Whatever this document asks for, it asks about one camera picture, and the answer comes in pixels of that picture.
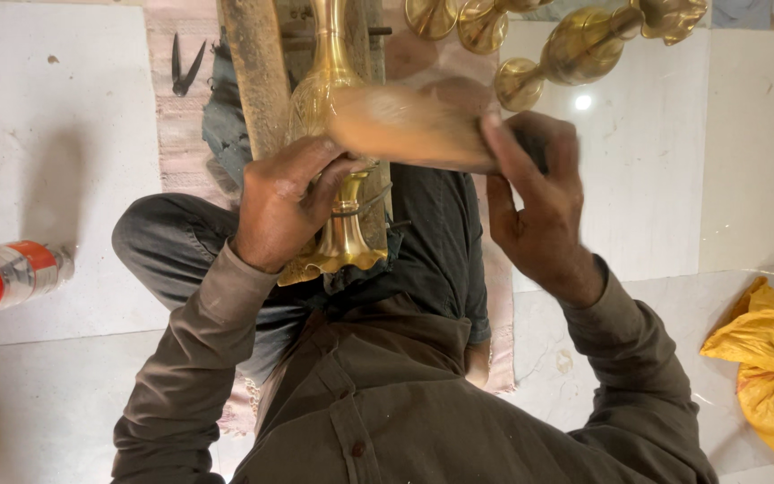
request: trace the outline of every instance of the leg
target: leg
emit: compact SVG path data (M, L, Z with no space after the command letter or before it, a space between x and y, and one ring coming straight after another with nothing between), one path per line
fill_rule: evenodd
M135 201L121 216L113 230L113 248L171 311L199 289L225 240L236 231L237 216L227 210L187 194L156 194ZM303 329L310 311L302 301L311 288L274 288L259 311L253 357L238 365L257 385Z
M471 321L471 343L490 336L482 269L482 225L470 175L391 165L393 216L410 220L399 257L388 273L331 299L350 309L407 292L422 310Z

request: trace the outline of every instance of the man's left hand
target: man's left hand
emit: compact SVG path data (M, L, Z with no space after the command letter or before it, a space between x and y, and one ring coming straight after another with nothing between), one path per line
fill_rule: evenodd
M297 255L328 221L342 179L366 166L341 156L344 152L327 136L307 136L244 167L240 223L232 244L243 262L276 274Z

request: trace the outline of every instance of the dark brown shirt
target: dark brown shirt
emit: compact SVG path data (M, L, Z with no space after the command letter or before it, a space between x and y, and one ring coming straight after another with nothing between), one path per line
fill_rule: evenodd
M208 446L275 281L221 252L137 375L115 426L114 481L222 482ZM232 482L716 482L659 317L614 275L594 306L564 313L600 382L584 428L563 433L473 387L469 321L423 314L402 294L310 319Z

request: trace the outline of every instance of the brass vase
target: brass vase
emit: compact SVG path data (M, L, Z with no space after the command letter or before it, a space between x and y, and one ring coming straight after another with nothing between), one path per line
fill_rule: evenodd
M440 40L456 25L456 0L405 0L405 23L425 40Z
M545 80L565 86L596 82L638 33L670 46L688 37L707 10L704 0L630 0L630 5L612 14L599 7L577 9L551 32L539 64L522 58L501 64L494 76L500 106L513 112L532 108Z
M500 48L507 37L507 12L530 12L554 0L470 0L458 13L458 38L464 48L486 55Z
M345 48L346 0L310 0L316 21L316 47L312 67L297 85L290 102L285 143L307 135L324 134L331 112L331 92L341 87L362 87L366 83L349 63ZM342 181L334 200L333 215L325 224L317 244L310 243L279 278L279 285L315 279L323 273L334 273L344 265L370 269L380 259L387 259L387 249L373 249L360 231L360 217L349 212L361 206L360 185L378 166L352 173Z

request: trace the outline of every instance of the sleeve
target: sleeve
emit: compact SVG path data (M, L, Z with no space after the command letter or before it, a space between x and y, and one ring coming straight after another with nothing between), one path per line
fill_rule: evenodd
M562 303L575 349L599 381L590 419L570 435L653 482L717 482L676 345L659 316L596 261L606 277L599 301L587 309Z
M113 431L113 482L223 482L208 472L208 447L219 438L235 365L253 353L255 316L278 277L246 265L226 243L136 376Z

